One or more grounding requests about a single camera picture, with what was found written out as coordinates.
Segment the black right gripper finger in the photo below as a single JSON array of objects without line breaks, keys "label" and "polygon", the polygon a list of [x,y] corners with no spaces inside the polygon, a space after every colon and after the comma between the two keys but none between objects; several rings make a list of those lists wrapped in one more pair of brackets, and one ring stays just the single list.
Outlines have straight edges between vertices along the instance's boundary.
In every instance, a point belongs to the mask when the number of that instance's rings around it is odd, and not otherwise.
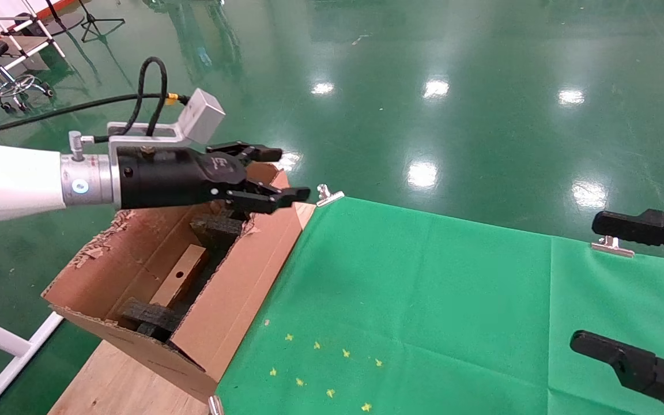
[{"label": "black right gripper finger", "polygon": [[630,216],[604,210],[593,218],[592,231],[628,242],[664,246],[664,211],[648,209]]},{"label": "black right gripper finger", "polygon": [[570,348],[612,366],[624,388],[664,404],[664,359],[653,352],[590,331],[573,333]]}]

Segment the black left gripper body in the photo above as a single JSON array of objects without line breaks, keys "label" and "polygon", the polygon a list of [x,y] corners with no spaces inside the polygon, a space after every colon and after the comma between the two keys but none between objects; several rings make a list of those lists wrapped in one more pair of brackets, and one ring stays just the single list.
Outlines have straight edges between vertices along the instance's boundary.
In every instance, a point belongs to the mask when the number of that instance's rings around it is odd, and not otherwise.
[{"label": "black left gripper body", "polygon": [[215,145],[205,152],[161,147],[116,150],[121,209],[192,206],[224,199],[247,179],[246,144]]}]

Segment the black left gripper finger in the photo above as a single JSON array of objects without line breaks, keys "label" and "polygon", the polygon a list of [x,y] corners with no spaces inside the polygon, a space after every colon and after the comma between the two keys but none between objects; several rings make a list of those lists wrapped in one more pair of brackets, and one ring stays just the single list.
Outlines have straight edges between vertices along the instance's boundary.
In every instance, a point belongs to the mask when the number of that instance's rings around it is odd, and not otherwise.
[{"label": "black left gripper finger", "polygon": [[276,163],[282,158],[282,149],[270,148],[266,145],[246,144],[242,141],[208,145],[206,152],[226,153],[230,157],[238,159],[245,166],[252,162]]},{"label": "black left gripper finger", "polygon": [[226,200],[235,211],[272,214],[291,208],[296,202],[306,202],[310,195],[309,187],[278,188],[263,183],[240,183],[226,191]]}]

